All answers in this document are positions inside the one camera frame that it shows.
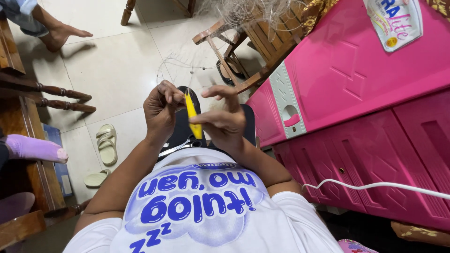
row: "white electrical cord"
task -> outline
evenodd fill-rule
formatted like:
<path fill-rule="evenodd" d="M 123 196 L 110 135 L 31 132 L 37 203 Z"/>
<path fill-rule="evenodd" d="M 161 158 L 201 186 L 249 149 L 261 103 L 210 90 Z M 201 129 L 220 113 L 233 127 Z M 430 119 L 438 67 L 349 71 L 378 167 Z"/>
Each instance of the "white electrical cord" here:
<path fill-rule="evenodd" d="M 440 193 L 440 192 L 427 190 L 427 189 L 422 189 L 422 188 L 418 188 L 418 187 L 414 187 L 414 186 L 410 186 L 410 185 L 402 185 L 402 184 L 397 184 L 397 183 L 391 183 L 391 182 L 379 182 L 379 183 L 373 183 L 373 184 L 363 185 L 363 186 L 353 186 L 353 185 L 348 185 L 346 183 L 342 183 L 342 182 L 334 180 L 334 179 L 325 179 L 318 186 L 304 184 L 301 187 L 301 190 L 303 191 L 303 188 L 305 188 L 305 186 L 309 186 L 309 187 L 318 189 L 325 182 L 334 182 L 334 183 L 337 183 L 337 184 L 340 184 L 340 185 L 343 185 L 345 187 L 352 188 L 352 189 L 355 189 L 355 190 L 363 190 L 363 189 L 372 188 L 372 187 L 379 187 L 379 186 L 392 186 L 392 187 L 402 188 L 402 189 L 405 189 L 405 190 L 417 191 L 417 192 L 420 192 L 420 193 L 423 193 L 423 194 L 428 194 L 428 195 L 439 197 L 439 198 L 443 198 L 443 199 L 450 199 L 450 195 L 449 194 Z"/>

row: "forearm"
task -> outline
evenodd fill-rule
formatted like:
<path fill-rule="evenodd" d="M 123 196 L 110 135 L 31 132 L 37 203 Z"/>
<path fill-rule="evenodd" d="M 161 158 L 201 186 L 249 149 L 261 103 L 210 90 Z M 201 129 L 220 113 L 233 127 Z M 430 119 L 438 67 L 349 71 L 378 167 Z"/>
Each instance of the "forearm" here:
<path fill-rule="evenodd" d="M 125 211 L 136 185 L 152 172 L 161 147 L 152 139 L 141 141 L 102 184 L 84 214 Z"/>
<path fill-rule="evenodd" d="M 228 153 L 239 165 L 255 172 L 266 187 L 292 180 L 291 174 L 282 164 L 257 149 L 245 138 L 242 150 L 230 150 Z"/>

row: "jeans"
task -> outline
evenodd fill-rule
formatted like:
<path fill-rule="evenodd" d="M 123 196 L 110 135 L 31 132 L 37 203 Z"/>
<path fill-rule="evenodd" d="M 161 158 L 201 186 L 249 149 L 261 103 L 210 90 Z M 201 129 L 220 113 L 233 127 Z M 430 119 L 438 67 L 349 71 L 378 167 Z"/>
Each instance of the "jeans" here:
<path fill-rule="evenodd" d="M 26 35 L 42 37 L 47 35 L 49 30 L 31 15 L 36 5 L 36 0 L 0 0 L 0 11 L 3 10 L 6 18 L 19 25 Z"/>

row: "bare foot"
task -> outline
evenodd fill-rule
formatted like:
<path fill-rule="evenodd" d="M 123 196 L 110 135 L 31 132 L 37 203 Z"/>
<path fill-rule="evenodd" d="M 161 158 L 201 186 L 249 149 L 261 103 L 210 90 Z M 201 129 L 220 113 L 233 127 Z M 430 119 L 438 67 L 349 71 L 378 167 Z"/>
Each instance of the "bare foot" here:
<path fill-rule="evenodd" d="M 82 31 L 75 27 L 60 23 L 54 28 L 50 28 L 47 35 L 39 38 L 50 52 L 56 52 L 61 49 L 71 35 L 82 38 L 93 36 L 90 32 Z"/>

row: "blue box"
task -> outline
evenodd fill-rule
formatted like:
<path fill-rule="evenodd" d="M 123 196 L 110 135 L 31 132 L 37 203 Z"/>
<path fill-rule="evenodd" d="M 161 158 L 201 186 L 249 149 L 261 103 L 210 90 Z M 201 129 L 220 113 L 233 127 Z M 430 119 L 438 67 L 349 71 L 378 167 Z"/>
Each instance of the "blue box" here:
<path fill-rule="evenodd" d="M 52 141 L 61 147 L 63 143 L 61 142 L 61 132 L 58 128 L 41 123 L 42 129 L 44 129 L 45 139 Z M 56 178 L 59 182 L 59 187 L 63 193 L 63 197 L 72 196 L 72 188 L 70 186 L 69 172 L 67 170 L 67 165 L 62 163 L 53 163 L 56 172 Z"/>

